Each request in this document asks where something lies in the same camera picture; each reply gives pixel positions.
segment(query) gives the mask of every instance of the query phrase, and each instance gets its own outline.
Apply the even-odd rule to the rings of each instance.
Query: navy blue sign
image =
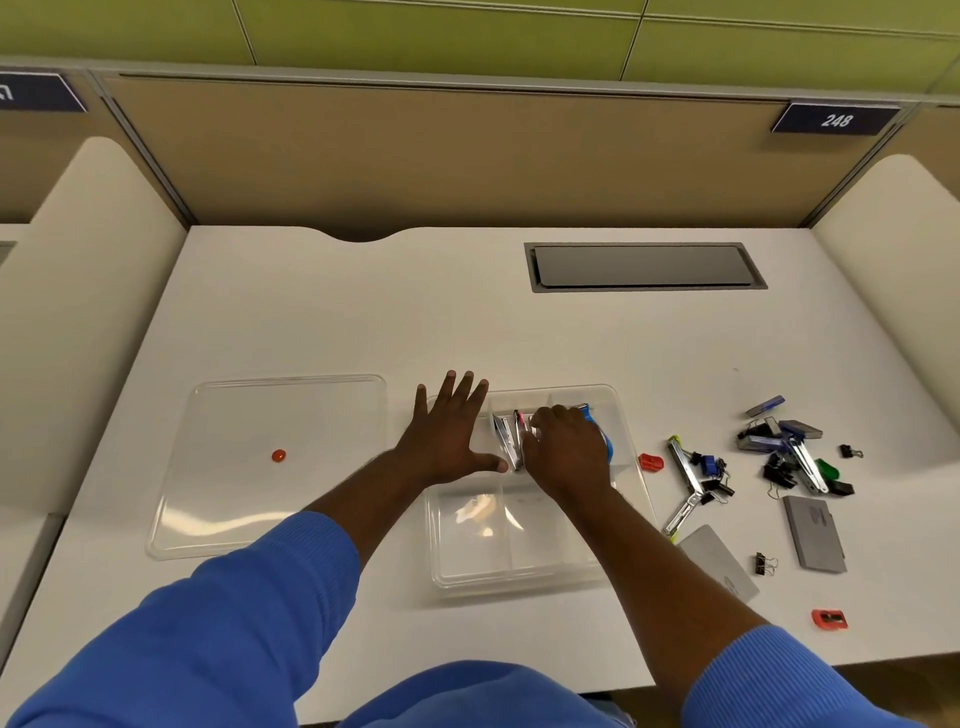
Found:
[[[59,73],[0,71],[0,111],[86,111]]]
[[[794,102],[770,130],[776,133],[827,133],[875,136],[900,107],[869,104],[809,104]]]

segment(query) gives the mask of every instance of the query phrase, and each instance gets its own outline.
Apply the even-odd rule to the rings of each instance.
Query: red object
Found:
[[[813,623],[821,629],[847,629],[847,618],[839,609],[815,609],[810,613]]]
[[[663,470],[663,458],[658,455],[648,455],[646,452],[642,452],[637,460],[640,461],[641,470],[651,473]]]

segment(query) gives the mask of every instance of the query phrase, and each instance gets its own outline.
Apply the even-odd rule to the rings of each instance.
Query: right hand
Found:
[[[523,463],[545,493],[558,502],[569,502],[591,494],[596,497],[600,489],[610,488],[607,442],[583,412],[562,404],[541,407],[531,424],[540,430],[540,439],[532,432],[523,433]]]

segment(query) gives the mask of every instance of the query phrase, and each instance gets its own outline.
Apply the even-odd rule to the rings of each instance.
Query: gray box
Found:
[[[783,505],[800,565],[831,573],[846,571],[840,536],[827,503],[812,497],[786,496]]]

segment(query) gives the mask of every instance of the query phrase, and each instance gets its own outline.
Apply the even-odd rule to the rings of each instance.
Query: clear plastic container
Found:
[[[201,384],[180,419],[147,552],[213,556],[255,541],[385,448],[386,409],[375,375]]]
[[[593,419],[613,444],[611,485],[654,522],[620,399],[606,384],[490,392],[470,447],[508,459],[494,434],[494,413],[582,402],[590,405]],[[603,578],[576,528],[524,470],[474,473],[433,486],[426,493],[426,520],[433,582],[446,595],[541,589]]]

